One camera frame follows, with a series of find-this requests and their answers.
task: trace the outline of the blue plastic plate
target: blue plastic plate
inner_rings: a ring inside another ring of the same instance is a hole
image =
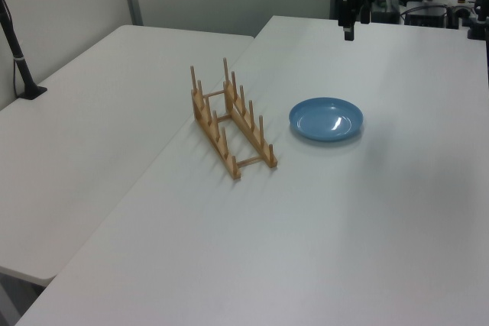
[[[290,126],[313,140],[336,141],[355,135],[364,121],[360,109],[337,98],[312,98],[295,105]]]

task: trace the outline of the white table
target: white table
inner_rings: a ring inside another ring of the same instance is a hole
[[[0,112],[0,273],[46,285],[252,37],[124,26]]]
[[[272,18],[233,69],[277,169],[233,181],[189,119],[18,325],[484,324],[485,63],[452,30],[359,24],[346,42]],[[361,136],[291,132],[324,95],[364,112]]]

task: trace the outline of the wooden peg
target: wooden peg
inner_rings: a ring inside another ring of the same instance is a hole
[[[241,96],[241,115],[245,116],[245,91],[243,90],[243,86],[239,86],[239,94]]]
[[[232,156],[232,174],[233,176],[236,176],[236,173],[238,172],[238,164],[236,163],[236,156]]]
[[[224,62],[224,76],[225,76],[226,80],[229,80],[228,61],[226,58],[222,59],[222,61]]]
[[[197,84],[196,84],[196,72],[193,69],[193,66],[190,67],[190,73],[192,74],[192,85],[194,93],[197,92]]]
[[[219,125],[217,123],[217,112],[215,110],[212,111],[212,122],[213,122],[214,128],[215,128],[215,141],[219,141],[219,138],[221,136],[219,135]]]
[[[212,116],[211,116],[211,105],[209,103],[209,97],[206,97],[205,100],[206,100],[206,112],[208,118],[207,125],[210,126],[210,124],[212,123]]]
[[[231,113],[231,110],[232,110],[232,100],[229,98],[228,96],[228,85],[230,84],[229,81],[225,81],[222,83],[222,87],[223,87],[223,92],[224,92],[224,103],[225,103],[225,106],[226,106],[226,111],[229,113]]]
[[[233,91],[233,100],[236,101],[238,98],[238,90],[236,89],[236,75],[235,72],[231,72],[232,77],[232,91]]]
[[[197,81],[197,85],[197,89],[199,90],[200,94],[200,105],[202,106],[200,110],[202,111],[205,108],[206,104],[204,103],[204,94],[202,93],[202,83],[200,82],[200,80]]]
[[[250,105],[250,108],[249,108],[249,112],[250,112],[250,129],[251,129],[251,132],[253,132],[253,130],[254,130],[254,116],[253,116],[253,102],[251,100],[249,101],[249,105]]]
[[[224,159],[228,159],[229,149],[228,149],[228,138],[226,137],[226,130],[224,128],[221,129],[222,135],[222,144],[224,145]]]
[[[260,147],[263,146],[263,142],[264,142],[264,137],[263,137],[263,116],[260,115],[258,117],[258,120],[260,120]]]

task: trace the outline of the black metal stand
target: black metal stand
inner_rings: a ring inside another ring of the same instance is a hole
[[[40,87],[32,80],[31,72],[29,71],[28,64],[25,61],[24,54],[22,53],[21,46],[18,43],[17,36],[15,36],[14,25],[8,12],[7,4],[5,0],[0,0],[0,23],[7,37],[8,45],[14,55],[15,63],[17,64],[18,71],[20,72],[22,79],[24,80],[24,93],[20,94],[19,98],[35,99],[39,95],[42,95],[47,91],[46,88]]]

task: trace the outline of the floor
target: floor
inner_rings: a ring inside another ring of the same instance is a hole
[[[0,274],[0,326],[14,326],[43,290],[42,286]]]

